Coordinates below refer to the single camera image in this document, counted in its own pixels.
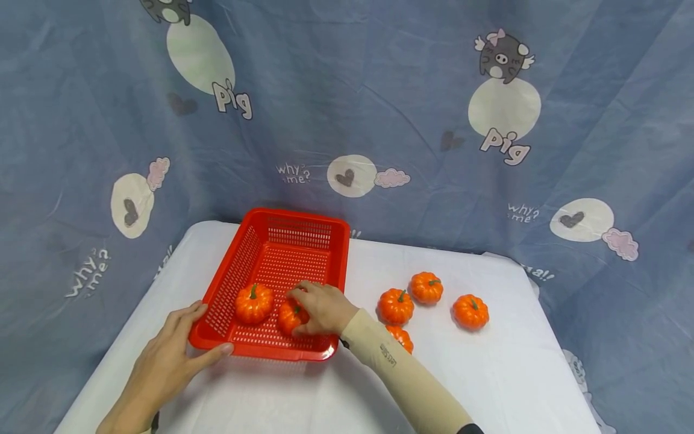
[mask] pink cloud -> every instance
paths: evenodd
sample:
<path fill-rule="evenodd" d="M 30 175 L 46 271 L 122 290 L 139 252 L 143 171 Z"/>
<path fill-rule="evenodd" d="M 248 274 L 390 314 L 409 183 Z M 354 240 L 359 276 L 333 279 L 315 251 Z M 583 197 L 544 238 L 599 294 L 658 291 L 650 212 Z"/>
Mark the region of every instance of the pink cloud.
<path fill-rule="evenodd" d="M 392 188 L 400 187 L 409 182 L 410 177 L 408 174 L 402 170 L 395 170 L 392 167 L 387 169 L 385 172 L 379 172 L 376 174 L 376 180 L 373 182 L 379 187 Z"/>
<path fill-rule="evenodd" d="M 169 166 L 171 166 L 171 161 L 168 157 L 157 158 L 156 161 L 149 163 L 149 175 L 147 175 L 147 184 L 149 189 L 154 191 L 161 188 L 164 182 L 164 176 L 169 171 Z"/>
<path fill-rule="evenodd" d="M 638 258 L 638 242 L 634 241 L 631 233 L 611 228 L 602 234 L 602 240 L 623 260 L 635 261 Z"/>

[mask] gray pig cartoon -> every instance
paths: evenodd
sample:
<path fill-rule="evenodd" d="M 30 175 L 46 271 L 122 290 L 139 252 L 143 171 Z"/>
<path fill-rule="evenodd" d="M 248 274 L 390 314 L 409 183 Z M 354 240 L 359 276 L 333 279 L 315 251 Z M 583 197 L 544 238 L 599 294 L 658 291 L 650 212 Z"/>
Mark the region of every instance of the gray pig cartoon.
<path fill-rule="evenodd" d="M 518 76 L 521 69 L 528 69 L 535 63 L 535 55 L 529 56 L 530 50 L 503 28 L 498 32 L 482 36 L 475 40 L 475 50 L 480 54 L 480 74 L 489 74 L 492 78 L 503 78 L 507 85 Z"/>
<path fill-rule="evenodd" d="M 190 24 L 190 5 L 192 0 L 139 0 L 142 7 L 157 23 L 162 20 L 175 24 L 183 21 Z"/>

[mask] white tablecloth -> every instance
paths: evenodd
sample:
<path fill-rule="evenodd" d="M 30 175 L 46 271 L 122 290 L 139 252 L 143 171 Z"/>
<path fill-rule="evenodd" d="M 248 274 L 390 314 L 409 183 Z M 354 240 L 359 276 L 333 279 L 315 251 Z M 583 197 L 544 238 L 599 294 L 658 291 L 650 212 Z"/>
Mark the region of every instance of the white tablecloth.
<path fill-rule="evenodd" d="M 238 225 L 191 227 L 56 431 L 93 433 L 146 342 L 171 310 L 202 298 Z M 431 271 L 446 291 L 407 325 L 414 355 L 488 434 L 598 434 L 523 269 L 508 260 L 350 241 L 345 292 L 375 316 L 380 294 Z M 479 333 L 449 308 L 473 293 L 489 306 Z M 164 407 L 160 432 L 411 433 L 384 386 L 345 348 L 318 364 L 229 358 L 198 375 Z"/>

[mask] fingernail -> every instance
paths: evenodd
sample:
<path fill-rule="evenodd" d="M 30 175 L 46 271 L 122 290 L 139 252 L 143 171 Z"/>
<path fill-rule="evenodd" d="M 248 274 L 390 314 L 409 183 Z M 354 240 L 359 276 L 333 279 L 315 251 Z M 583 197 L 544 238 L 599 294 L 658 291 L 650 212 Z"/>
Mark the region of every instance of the fingernail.
<path fill-rule="evenodd" d="M 224 354 L 231 354 L 234 351 L 234 344 L 224 344 L 220 347 L 220 349 Z"/>

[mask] pumpkin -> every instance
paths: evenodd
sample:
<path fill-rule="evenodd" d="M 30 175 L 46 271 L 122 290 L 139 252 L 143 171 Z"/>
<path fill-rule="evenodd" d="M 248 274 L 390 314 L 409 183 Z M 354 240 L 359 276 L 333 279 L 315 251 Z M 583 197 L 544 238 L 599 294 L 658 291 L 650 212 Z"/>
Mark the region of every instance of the pumpkin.
<path fill-rule="evenodd" d="M 481 298 L 467 294 L 453 303 L 453 316 L 461 327 L 480 330 L 489 321 L 489 309 Z"/>
<path fill-rule="evenodd" d="M 236 296 L 235 316 L 244 324 L 260 324 L 272 312 L 274 299 L 272 290 L 267 286 L 260 283 L 248 285 Z"/>
<path fill-rule="evenodd" d="M 414 344 L 412 343 L 412 340 L 409 338 L 409 333 L 407 331 L 404 331 L 402 327 L 398 326 L 386 326 L 386 328 L 390 332 L 391 336 L 393 336 L 395 340 L 398 341 L 405 350 L 407 350 L 408 353 L 412 354 Z"/>
<path fill-rule="evenodd" d="M 409 282 L 409 291 L 412 298 L 422 304 L 436 304 L 441 300 L 443 285 L 436 274 L 422 272 L 412 276 Z"/>
<path fill-rule="evenodd" d="M 414 303 L 405 290 L 391 288 L 378 300 L 378 314 L 394 326 L 405 325 L 414 312 Z"/>
<path fill-rule="evenodd" d="M 291 332 L 309 320 L 308 312 L 294 299 L 287 299 L 280 305 L 277 316 L 277 327 L 282 333 L 291 336 Z"/>

